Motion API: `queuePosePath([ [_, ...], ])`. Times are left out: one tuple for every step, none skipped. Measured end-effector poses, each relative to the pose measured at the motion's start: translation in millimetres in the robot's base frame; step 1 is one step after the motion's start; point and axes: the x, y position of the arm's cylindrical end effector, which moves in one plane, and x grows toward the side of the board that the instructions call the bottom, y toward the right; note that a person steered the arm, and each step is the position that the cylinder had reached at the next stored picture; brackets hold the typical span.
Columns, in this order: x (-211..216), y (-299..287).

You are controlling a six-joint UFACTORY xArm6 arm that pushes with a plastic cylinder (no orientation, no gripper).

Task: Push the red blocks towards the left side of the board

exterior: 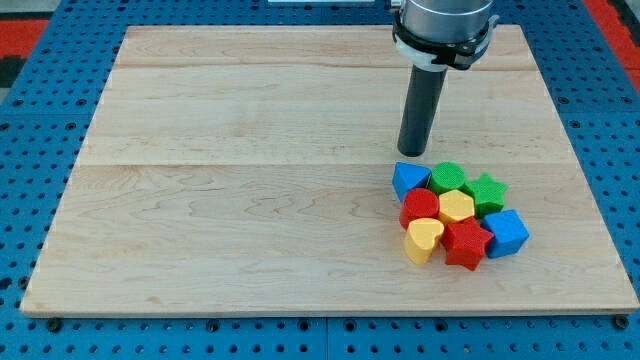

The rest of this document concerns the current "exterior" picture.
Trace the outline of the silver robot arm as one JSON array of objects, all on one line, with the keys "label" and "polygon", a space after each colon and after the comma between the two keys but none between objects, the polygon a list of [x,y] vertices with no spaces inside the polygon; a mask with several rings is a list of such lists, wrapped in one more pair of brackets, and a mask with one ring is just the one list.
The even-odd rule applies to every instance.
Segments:
[{"label": "silver robot arm", "polygon": [[426,72],[467,70],[487,51],[499,16],[493,0],[393,0],[397,51]]}]

